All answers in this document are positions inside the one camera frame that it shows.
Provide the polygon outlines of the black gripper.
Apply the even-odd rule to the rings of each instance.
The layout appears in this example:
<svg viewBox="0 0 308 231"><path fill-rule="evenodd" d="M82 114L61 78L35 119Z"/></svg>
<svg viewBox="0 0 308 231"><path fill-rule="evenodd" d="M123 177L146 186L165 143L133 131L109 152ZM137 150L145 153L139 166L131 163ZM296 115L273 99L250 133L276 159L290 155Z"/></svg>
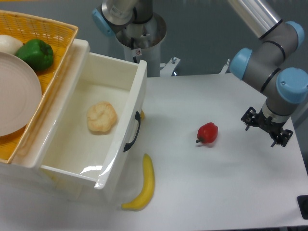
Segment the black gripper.
<svg viewBox="0 0 308 231"><path fill-rule="evenodd" d="M276 123L273 121L273 117L265 117L263 112L256 113L253 107L249 107L244 115L241 117L241 121L245 124L245 130L250 127L257 127L267 132L273 139L271 147L280 145L285 147L293 135L293 131L283 129L284 123Z"/></svg>

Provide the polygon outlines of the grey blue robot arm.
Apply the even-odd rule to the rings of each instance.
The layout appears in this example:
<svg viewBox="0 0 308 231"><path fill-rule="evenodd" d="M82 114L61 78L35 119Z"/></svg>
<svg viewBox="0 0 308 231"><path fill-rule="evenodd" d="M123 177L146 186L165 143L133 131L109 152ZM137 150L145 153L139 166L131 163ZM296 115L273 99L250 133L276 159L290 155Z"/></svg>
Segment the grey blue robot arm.
<svg viewBox="0 0 308 231"><path fill-rule="evenodd" d="M304 30L295 22L284 22L264 0L231 0L229 4L262 42L255 51L238 51L229 66L232 74L266 96L259 112L250 107L241 120L248 128L267 132L274 145L286 146L293 132L283 126L308 94L308 75L280 66L301 46ZM171 75L170 65L160 64L167 26L153 12L152 1L104 0L92 11L92 18L103 34L116 37L127 61L145 61L150 77Z"/></svg>

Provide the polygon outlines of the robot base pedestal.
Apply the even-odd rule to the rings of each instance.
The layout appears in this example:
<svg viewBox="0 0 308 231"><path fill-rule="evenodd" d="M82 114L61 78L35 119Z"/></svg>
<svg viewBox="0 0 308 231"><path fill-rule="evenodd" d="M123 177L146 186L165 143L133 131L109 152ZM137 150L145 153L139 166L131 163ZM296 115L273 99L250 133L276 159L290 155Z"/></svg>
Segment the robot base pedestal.
<svg viewBox="0 0 308 231"><path fill-rule="evenodd" d="M117 41L122 45L126 61L147 62L147 76L159 77L161 64L161 44L167 34L164 19L154 13L144 24L129 24L116 34Z"/></svg>

